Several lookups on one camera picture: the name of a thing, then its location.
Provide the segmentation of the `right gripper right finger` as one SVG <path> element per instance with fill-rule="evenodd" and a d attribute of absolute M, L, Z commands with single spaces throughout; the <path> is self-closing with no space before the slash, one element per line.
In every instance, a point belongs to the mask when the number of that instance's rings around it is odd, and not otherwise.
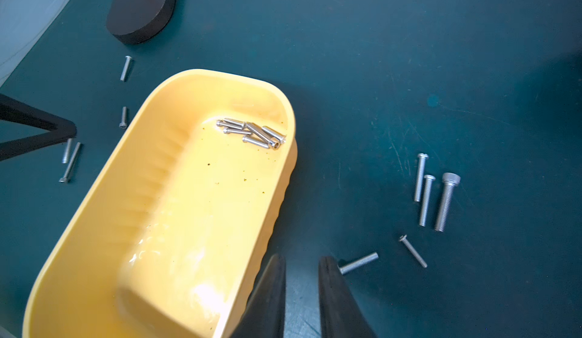
<path fill-rule="evenodd" d="M 322 337 L 377 337 L 331 256 L 318 263 L 318 296 Z"/>

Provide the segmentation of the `yellow plastic storage box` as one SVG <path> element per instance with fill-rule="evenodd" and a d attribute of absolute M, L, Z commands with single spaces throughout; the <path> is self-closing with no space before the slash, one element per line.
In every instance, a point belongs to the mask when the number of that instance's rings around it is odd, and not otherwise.
<path fill-rule="evenodd" d="M 232 118 L 286 136 L 224 134 Z M 194 69 L 133 117 L 39 273 L 25 337 L 228 337 L 241 319 L 297 161 L 276 86 Z"/>

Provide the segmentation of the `flat head thin screw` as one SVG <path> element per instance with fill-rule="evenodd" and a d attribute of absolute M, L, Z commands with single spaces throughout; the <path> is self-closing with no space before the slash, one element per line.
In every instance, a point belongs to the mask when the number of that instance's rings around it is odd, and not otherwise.
<path fill-rule="evenodd" d="M 399 242 L 401 242 L 407 250 L 412 254 L 415 260 L 421 265 L 422 268 L 427 268 L 427 262 L 421 257 L 415 247 L 408 241 L 406 235 L 402 235 L 399 238 Z"/>

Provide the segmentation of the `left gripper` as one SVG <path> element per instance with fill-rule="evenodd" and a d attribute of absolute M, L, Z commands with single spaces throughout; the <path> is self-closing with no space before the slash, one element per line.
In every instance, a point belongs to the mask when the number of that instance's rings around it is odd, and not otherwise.
<path fill-rule="evenodd" d="M 1 143 L 1 161 L 61 144 L 77 136 L 77 127 L 65 118 L 1 95 L 1 120 L 45 130 L 44 134 Z"/>

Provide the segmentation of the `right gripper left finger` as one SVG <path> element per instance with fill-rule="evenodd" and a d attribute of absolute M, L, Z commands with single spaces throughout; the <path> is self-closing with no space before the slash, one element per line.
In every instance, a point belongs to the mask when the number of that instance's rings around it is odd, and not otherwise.
<path fill-rule="evenodd" d="M 231 337 L 283 337 L 286 261 L 273 255 Z"/>

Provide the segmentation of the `thick socket head screw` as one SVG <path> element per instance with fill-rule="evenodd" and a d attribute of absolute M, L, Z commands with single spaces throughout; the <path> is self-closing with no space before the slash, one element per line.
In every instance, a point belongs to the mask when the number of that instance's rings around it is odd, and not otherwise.
<path fill-rule="evenodd" d="M 460 183 L 460 176 L 454 173 L 447 172 L 443 175 L 443 194 L 441 197 L 440 207 L 437 215 L 434 230 L 444 232 L 447 222 L 447 215 L 450 210 L 450 203 L 453 198 L 454 189 Z"/>

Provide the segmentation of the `long thin screw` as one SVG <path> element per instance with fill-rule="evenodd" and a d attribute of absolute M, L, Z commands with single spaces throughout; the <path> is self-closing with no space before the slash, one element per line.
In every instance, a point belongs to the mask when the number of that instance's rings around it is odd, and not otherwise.
<path fill-rule="evenodd" d="M 67 168 L 65 169 L 65 173 L 64 175 L 59 179 L 60 183 L 66 184 L 69 182 L 69 180 L 71 179 L 71 173 L 74 169 L 74 165 L 77 161 L 77 156 L 79 155 L 80 149 L 82 148 L 82 143 L 81 142 L 77 142 L 74 151 L 70 157 L 69 163 Z"/>

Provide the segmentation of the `silver pan head screw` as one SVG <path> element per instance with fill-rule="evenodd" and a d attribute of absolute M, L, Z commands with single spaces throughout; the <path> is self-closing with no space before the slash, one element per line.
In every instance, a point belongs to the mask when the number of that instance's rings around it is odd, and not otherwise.
<path fill-rule="evenodd" d="M 426 223 L 427 223 L 427 212 L 428 212 L 428 206 L 430 203 L 430 193 L 431 193 L 431 188 L 432 188 L 432 184 L 435 181 L 435 177 L 431 174 L 426 174 L 424 176 L 424 189 L 423 189 L 423 194 L 422 194 L 422 200 L 421 200 L 421 209 L 420 209 L 420 215 L 419 215 L 419 225 L 421 227 L 425 227 Z"/>
<path fill-rule="evenodd" d="M 419 153 L 418 154 L 418 165 L 417 165 L 417 174 L 416 174 L 416 183 L 415 183 L 415 195 L 414 201 L 419 203 L 421 201 L 421 193 L 423 188 L 423 180 L 424 180 L 424 169 L 427 159 L 429 155 L 426 153 Z"/>

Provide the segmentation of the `short silver screw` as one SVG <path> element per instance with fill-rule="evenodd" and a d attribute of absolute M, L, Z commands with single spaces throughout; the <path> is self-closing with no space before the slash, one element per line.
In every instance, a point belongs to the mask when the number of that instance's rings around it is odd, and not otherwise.
<path fill-rule="evenodd" d="M 62 156 L 62 163 L 68 164 L 71 154 L 71 147 L 72 147 L 73 139 L 69 138 L 65 144 L 65 150 Z"/>

